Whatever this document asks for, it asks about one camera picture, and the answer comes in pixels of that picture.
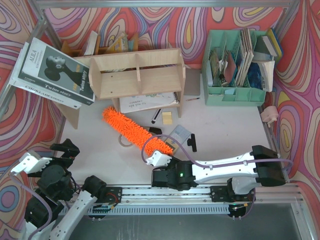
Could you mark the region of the orange chenille duster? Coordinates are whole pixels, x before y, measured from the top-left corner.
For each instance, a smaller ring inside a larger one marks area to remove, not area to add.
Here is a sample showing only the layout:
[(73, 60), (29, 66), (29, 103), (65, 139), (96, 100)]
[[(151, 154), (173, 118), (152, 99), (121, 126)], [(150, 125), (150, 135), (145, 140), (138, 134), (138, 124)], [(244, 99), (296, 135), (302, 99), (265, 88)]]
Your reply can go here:
[(143, 150), (148, 157), (150, 157), (154, 151), (160, 151), (167, 155), (173, 154), (173, 149), (159, 137), (152, 138), (145, 147), (143, 147), (146, 141), (152, 137), (152, 134), (126, 117), (123, 113), (117, 112), (112, 106), (103, 110), (102, 120), (108, 123), (119, 134), (123, 135), (130, 143), (140, 150)]

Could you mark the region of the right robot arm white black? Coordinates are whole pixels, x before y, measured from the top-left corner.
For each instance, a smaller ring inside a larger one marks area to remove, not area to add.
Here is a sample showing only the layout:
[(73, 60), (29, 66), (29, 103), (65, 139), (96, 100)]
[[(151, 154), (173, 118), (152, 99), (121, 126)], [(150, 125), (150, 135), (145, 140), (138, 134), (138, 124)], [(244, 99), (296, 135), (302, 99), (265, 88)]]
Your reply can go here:
[(151, 185), (188, 191), (200, 184), (226, 178), (228, 191), (246, 195), (258, 187), (278, 187), (286, 183), (282, 159), (262, 145), (254, 145), (250, 152), (212, 161), (179, 160), (155, 151), (146, 159), (153, 166)]

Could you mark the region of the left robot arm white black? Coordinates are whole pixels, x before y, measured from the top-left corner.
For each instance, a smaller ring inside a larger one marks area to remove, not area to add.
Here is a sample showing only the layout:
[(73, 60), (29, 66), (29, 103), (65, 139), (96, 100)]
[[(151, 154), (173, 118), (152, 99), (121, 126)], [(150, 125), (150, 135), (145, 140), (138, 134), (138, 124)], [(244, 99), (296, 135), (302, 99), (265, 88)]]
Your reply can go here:
[(18, 170), (30, 178), (37, 178), (37, 189), (32, 194), (24, 214), (24, 240), (67, 240), (88, 209), (104, 198), (107, 184), (95, 175), (77, 187), (68, 168), (80, 153), (67, 138), (54, 143), (51, 150), (62, 152), (61, 157), (41, 157), (25, 153)]

